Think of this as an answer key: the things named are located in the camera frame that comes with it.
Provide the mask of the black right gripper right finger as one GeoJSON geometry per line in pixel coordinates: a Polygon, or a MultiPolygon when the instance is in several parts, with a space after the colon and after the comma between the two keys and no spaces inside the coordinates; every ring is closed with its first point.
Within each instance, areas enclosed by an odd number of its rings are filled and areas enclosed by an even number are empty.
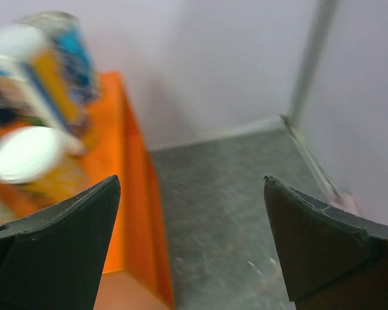
{"type": "Polygon", "coordinates": [[[388,309],[388,226],[264,178],[264,202],[296,309],[388,309]]]}

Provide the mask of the blue can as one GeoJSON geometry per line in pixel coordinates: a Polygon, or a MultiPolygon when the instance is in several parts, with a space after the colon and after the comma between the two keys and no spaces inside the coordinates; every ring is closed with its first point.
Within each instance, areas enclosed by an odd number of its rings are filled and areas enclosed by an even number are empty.
{"type": "Polygon", "coordinates": [[[92,57],[82,38],[77,17],[62,11],[28,15],[19,23],[41,30],[53,44],[61,65],[69,94],[78,104],[86,106],[100,96],[100,84],[92,57]]]}

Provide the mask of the white lid small can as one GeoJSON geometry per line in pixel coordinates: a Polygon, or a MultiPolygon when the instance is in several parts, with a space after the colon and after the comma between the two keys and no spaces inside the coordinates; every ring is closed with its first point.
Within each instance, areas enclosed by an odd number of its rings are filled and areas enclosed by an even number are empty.
{"type": "Polygon", "coordinates": [[[41,208],[88,187],[87,175],[67,152],[62,134],[38,126],[21,127],[0,137],[0,183],[26,192],[41,208]]]}

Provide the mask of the colourful can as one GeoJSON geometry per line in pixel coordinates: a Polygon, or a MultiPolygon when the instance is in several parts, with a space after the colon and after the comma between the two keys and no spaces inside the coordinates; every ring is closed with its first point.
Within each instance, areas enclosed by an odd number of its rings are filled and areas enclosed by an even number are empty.
{"type": "Polygon", "coordinates": [[[69,152],[86,153],[93,139],[85,109],[70,96],[63,67],[46,35],[33,26],[0,27],[0,94],[31,121],[61,132],[69,152]]]}

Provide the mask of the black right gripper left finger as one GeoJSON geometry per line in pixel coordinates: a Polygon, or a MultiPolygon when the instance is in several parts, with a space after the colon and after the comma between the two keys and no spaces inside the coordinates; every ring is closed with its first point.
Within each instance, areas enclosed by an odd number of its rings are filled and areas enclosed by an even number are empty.
{"type": "Polygon", "coordinates": [[[0,309],[92,309],[120,193],[112,175],[0,225],[0,309]]]}

